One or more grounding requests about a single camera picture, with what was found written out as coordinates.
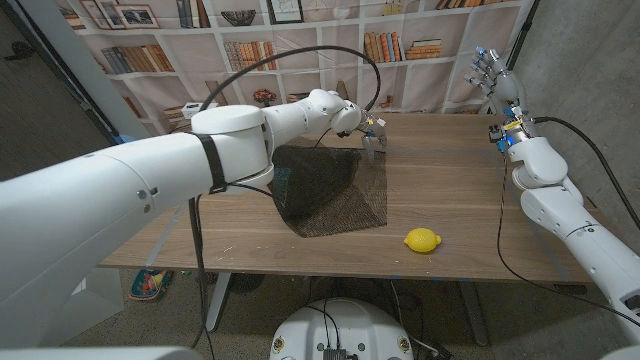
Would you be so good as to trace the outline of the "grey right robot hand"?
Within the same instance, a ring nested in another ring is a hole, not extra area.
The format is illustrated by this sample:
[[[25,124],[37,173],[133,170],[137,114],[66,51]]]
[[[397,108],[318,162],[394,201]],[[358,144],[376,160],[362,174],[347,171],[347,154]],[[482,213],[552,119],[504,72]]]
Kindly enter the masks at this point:
[[[500,125],[489,126],[489,141],[501,153],[505,153],[509,147],[536,137],[537,131],[529,115],[524,87],[499,53],[495,49],[478,46],[470,67],[477,77],[467,75],[464,80],[479,88],[490,100],[493,109],[506,116]]]

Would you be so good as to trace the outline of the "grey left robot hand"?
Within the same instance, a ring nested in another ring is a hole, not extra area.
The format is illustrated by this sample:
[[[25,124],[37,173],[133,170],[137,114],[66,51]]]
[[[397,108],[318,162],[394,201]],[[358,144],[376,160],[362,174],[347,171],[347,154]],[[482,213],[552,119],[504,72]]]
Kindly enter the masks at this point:
[[[367,117],[358,129],[363,133],[362,145],[367,159],[373,163],[376,151],[385,151],[387,146],[386,121],[377,117]]]

